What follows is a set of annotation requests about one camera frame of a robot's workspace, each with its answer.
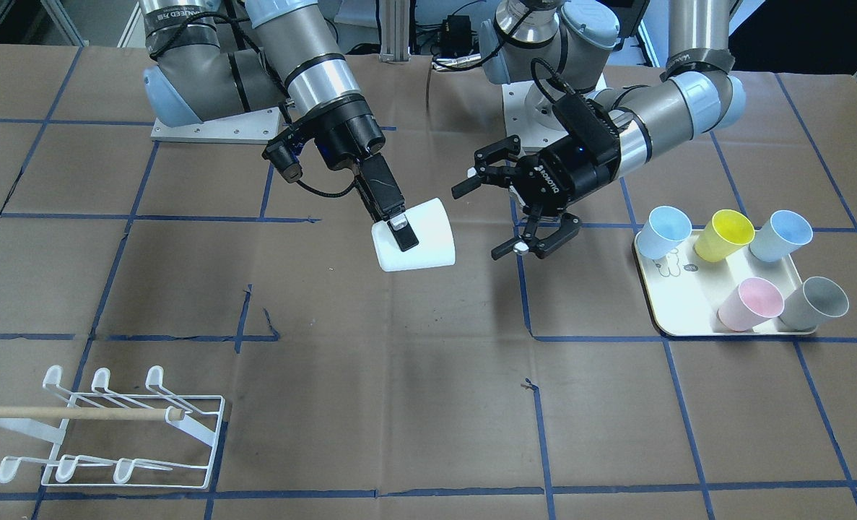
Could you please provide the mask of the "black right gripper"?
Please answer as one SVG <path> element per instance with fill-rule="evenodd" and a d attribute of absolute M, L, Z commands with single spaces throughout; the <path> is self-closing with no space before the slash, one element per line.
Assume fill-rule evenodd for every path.
<path fill-rule="evenodd" d="M 362 97 L 339 97 L 292 123 L 292 143 L 309 139 L 331 170 L 349 169 L 354 187 L 375 221 L 386 221 L 401 251 L 419 245 L 409 224 L 405 198 L 380 150 L 386 143 L 370 106 Z"/>

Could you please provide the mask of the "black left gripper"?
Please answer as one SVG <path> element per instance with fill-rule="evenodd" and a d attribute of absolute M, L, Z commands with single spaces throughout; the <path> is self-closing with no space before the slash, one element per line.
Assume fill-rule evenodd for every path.
<path fill-rule="evenodd" d="M 573 136 L 563 137 L 524 155 L 521 139 L 507 137 L 474 153 L 474 175 L 451 188 L 454 199 L 464 197 L 483 184 L 508 189 L 528 215 L 523 233 L 490 251 L 493 260 L 514 251 L 544 259 L 579 233 L 580 218 L 564 212 L 571 204 L 616 180 L 619 165 L 619 138 L 590 146 Z M 541 217 L 558 217 L 558 228 L 540 239 L 536 236 Z"/>

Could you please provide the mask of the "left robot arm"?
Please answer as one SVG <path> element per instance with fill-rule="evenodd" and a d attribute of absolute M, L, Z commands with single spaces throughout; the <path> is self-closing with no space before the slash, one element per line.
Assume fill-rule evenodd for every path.
<path fill-rule="evenodd" d="M 728 49 L 738 1 L 669 2 L 668 59 L 659 80 L 623 85 L 607 65 L 620 23 L 597 1 L 503 1 L 479 30 L 481 65 L 517 103 L 512 134 L 474 153 L 453 187 L 508 190 L 523 230 L 500 246 L 550 256 L 573 239 L 571 205 L 673 148 L 741 118 L 746 95 Z"/>

